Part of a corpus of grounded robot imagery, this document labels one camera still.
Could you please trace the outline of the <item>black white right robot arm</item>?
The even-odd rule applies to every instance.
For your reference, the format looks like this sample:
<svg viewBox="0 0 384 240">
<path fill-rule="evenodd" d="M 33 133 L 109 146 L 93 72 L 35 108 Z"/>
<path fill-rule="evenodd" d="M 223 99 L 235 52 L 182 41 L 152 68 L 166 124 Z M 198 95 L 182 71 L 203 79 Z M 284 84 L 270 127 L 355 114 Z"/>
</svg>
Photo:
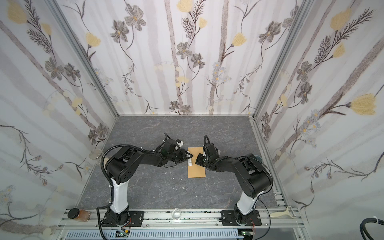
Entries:
<svg viewBox="0 0 384 240">
<path fill-rule="evenodd" d="M 210 142 L 208 136 L 203 138 L 203 151 L 197 157 L 198 166 L 211 172 L 234 173 L 242 189 L 233 213 L 228 217 L 222 215 L 222 222 L 240 226 L 254 222 L 252 216 L 260 196 L 269 192 L 274 184 L 272 174 L 261 157 L 253 154 L 236 158 L 220 156 L 219 150 Z"/>
</svg>

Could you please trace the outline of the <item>tan paper envelope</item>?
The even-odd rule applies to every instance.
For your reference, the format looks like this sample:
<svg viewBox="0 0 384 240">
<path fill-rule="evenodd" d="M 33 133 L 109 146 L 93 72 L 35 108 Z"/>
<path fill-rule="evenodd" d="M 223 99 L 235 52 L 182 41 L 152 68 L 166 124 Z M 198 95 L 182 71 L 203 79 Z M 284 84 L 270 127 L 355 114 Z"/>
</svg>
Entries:
<svg viewBox="0 0 384 240">
<path fill-rule="evenodd" d="M 188 166 L 188 178 L 205 178 L 206 177 L 206 169 L 197 165 L 197 157 L 199 154 L 203 154 L 203 147 L 189 147 L 188 151 L 193 154 L 192 163 L 193 166 Z"/>
</svg>

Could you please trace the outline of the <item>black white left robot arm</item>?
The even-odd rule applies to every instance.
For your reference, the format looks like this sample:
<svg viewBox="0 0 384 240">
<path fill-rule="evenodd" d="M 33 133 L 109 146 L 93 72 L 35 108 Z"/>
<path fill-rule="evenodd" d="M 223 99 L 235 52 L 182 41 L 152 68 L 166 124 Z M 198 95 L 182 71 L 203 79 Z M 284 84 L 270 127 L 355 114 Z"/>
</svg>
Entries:
<svg viewBox="0 0 384 240">
<path fill-rule="evenodd" d="M 193 155 L 182 148 L 180 140 L 164 140 L 155 150 L 145 150 L 133 145 L 116 145 L 103 154 L 101 169 L 109 182 L 111 198 L 106 206 L 97 207 L 100 227 L 123 227 L 132 223 L 127 200 L 128 184 L 139 165 L 164 167 L 190 160 Z"/>
</svg>

